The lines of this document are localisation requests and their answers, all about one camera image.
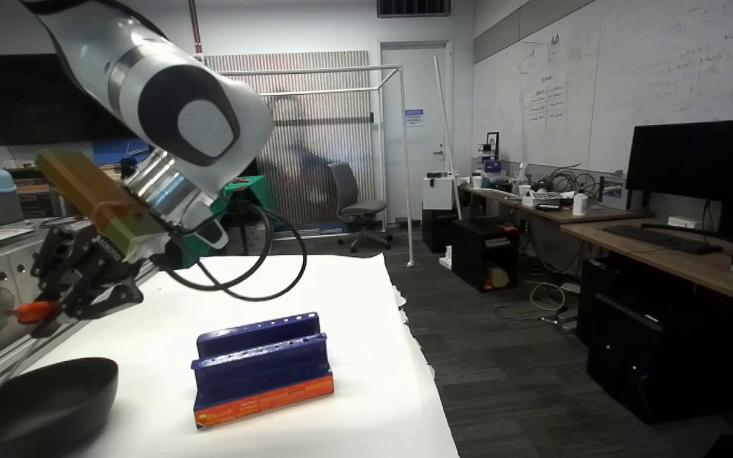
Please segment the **door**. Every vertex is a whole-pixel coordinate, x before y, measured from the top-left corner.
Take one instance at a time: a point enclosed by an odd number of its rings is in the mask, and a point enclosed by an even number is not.
[[[446,116],[438,87],[436,64],[439,65],[439,82],[448,89],[446,42],[385,42],[385,65],[401,65],[405,76],[405,111],[400,111],[400,84],[385,87],[385,140],[386,140],[386,202],[392,218],[406,216],[406,176],[401,149],[401,122],[406,124],[409,149],[409,205],[411,218],[419,222],[419,194],[425,172],[448,169],[446,160]]]

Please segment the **black pan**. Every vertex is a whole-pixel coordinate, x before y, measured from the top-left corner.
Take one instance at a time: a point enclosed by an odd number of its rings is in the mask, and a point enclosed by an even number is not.
[[[11,379],[0,389],[0,458],[55,458],[88,442],[115,392],[112,358],[73,358]]]

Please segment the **desk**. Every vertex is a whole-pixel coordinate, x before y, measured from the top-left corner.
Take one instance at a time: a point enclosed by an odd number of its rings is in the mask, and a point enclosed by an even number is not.
[[[688,255],[688,251],[665,248],[656,243],[646,243],[646,241],[635,241],[635,239],[602,230],[602,225],[610,225],[610,224],[614,222],[569,224],[569,225],[562,225],[562,230],[588,243],[615,251],[620,256],[656,266],[667,274],[689,280],[691,284],[733,297],[731,243],[723,243],[723,251],[713,251],[713,255]]]
[[[238,274],[252,256],[207,258],[215,276]],[[289,281],[298,256],[266,256],[238,288],[273,291]],[[273,302],[194,291],[168,274],[142,284],[145,302],[95,319],[35,365],[77,355],[119,363],[116,400],[102,435],[79,458],[243,456],[243,458],[456,458],[433,372],[396,313],[385,256],[311,256],[294,289]],[[196,335],[237,322],[319,311],[329,333],[336,393],[196,430]]]
[[[507,209],[521,210],[527,216],[548,218],[551,224],[588,224],[588,222],[614,222],[614,218],[646,216],[646,210],[606,209],[606,205],[599,205],[599,202],[591,202],[585,216],[573,216],[569,205],[562,205],[560,210],[540,210],[540,209],[521,205],[520,199],[511,199],[511,194],[493,191],[493,188],[462,188],[462,191],[470,194],[470,195],[480,195],[487,200],[502,202]]]

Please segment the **blue and orange block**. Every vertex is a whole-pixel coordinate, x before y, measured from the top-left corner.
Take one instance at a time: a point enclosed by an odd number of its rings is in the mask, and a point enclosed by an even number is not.
[[[200,333],[196,351],[196,426],[334,393],[319,313]]]

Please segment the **white pole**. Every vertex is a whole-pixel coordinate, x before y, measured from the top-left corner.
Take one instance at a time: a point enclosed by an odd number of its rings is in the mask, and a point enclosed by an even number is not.
[[[401,76],[401,65],[396,70],[400,82],[400,132],[401,132],[401,158],[405,158],[405,176],[406,176],[406,243],[409,243],[409,258],[406,266],[414,265],[414,246],[411,246],[411,163],[409,163],[409,144],[406,144],[406,84]]]
[[[462,205],[461,205],[461,191],[459,191],[459,169],[452,166],[452,138],[451,138],[451,116],[448,116],[448,103],[446,103],[446,87],[443,87],[443,79],[439,79],[439,60],[438,60],[438,52],[433,52],[433,64],[436,64],[436,82],[438,82],[438,92],[439,92],[439,108],[443,108],[443,122],[446,122],[446,166],[452,176],[452,185],[451,185],[451,194],[452,194],[452,202],[459,205],[459,222],[462,222]]]

